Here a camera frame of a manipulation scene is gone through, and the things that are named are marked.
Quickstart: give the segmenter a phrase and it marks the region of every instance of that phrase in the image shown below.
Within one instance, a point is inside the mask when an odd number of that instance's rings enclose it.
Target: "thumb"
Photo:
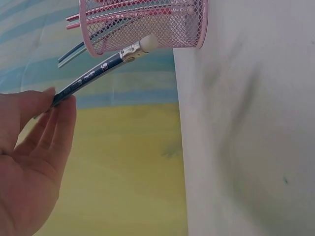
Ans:
[[[25,91],[15,94],[20,111],[20,131],[35,116],[49,110],[56,90],[51,87],[44,92]]]

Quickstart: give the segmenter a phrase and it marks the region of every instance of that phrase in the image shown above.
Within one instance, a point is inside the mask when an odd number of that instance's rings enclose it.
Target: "white wall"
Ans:
[[[189,235],[315,235],[315,1],[209,0],[174,54]]]

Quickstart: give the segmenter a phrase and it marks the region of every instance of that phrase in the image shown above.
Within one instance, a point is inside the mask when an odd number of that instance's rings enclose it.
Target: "pink mesh pen holder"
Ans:
[[[155,34],[161,48],[200,48],[208,0],[80,0],[79,23],[93,57]]]

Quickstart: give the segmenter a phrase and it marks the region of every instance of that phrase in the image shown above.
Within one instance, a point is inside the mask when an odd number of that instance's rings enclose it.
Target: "metal ferrule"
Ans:
[[[140,41],[122,49],[119,52],[119,55],[123,62],[131,62],[134,61],[136,58],[142,57],[146,52],[144,52],[140,47]]]

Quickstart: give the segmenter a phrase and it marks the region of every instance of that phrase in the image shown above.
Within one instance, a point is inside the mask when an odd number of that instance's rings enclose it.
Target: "fingernail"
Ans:
[[[50,88],[44,90],[44,93],[46,93],[48,95],[55,95],[56,94],[56,89],[55,89],[55,87],[50,87]]]

